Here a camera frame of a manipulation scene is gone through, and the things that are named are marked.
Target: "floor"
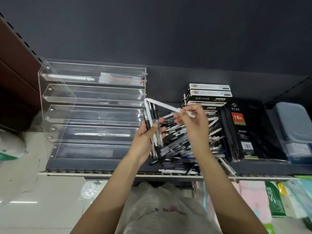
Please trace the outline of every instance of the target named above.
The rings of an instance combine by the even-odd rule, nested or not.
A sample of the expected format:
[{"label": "floor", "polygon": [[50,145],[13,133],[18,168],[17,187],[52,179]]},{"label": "floor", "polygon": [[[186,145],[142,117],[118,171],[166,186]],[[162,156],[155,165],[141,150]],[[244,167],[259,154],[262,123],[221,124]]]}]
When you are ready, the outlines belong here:
[{"label": "floor", "polygon": [[80,198],[85,179],[38,176],[51,145],[42,132],[24,136],[28,153],[0,165],[0,233],[68,234],[90,205]]}]

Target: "acrylic pen display rack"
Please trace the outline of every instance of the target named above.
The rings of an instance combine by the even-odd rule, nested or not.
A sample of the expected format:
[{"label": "acrylic pen display rack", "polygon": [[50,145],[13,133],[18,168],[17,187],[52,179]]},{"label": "acrylic pen display rack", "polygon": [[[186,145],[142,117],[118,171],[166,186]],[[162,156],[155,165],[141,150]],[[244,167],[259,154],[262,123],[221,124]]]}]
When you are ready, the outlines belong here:
[{"label": "acrylic pen display rack", "polygon": [[144,120],[146,75],[146,68],[45,61],[38,76],[45,136],[53,143],[48,164],[117,164]]}]

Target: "person's left hand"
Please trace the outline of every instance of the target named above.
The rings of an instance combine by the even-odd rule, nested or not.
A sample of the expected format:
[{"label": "person's left hand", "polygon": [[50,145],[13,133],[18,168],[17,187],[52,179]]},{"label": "person's left hand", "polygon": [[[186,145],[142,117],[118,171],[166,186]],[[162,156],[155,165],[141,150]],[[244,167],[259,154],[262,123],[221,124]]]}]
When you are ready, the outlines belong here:
[{"label": "person's left hand", "polygon": [[[159,122],[164,122],[165,118],[160,118]],[[135,136],[133,138],[130,149],[127,156],[135,158],[138,165],[141,166],[149,157],[152,150],[151,137],[157,130],[157,124],[154,123],[153,126],[147,130],[145,121],[142,122],[141,126],[138,128]],[[165,137],[166,127],[161,128],[162,138]]]}]

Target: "forearm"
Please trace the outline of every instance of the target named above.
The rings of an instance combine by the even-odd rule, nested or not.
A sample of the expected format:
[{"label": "forearm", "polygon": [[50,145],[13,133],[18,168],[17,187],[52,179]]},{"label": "forearm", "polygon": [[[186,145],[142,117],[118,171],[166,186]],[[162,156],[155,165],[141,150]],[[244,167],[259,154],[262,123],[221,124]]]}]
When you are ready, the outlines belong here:
[{"label": "forearm", "polygon": [[138,161],[125,156],[71,234],[113,234],[138,169]]},{"label": "forearm", "polygon": [[221,230],[226,234],[259,233],[266,229],[236,191],[209,150],[195,153]]}]

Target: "red label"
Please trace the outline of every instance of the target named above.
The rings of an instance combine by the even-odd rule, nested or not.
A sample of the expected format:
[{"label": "red label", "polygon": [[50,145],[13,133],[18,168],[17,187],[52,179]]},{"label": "red label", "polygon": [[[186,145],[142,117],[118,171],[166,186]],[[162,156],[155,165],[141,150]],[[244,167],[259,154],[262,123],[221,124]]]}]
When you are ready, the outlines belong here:
[{"label": "red label", "polygon": [[234,124],[242,125],[242,126],[246,125],[246,122],[242,113],[232,112],[232,118],[233,118]]}]

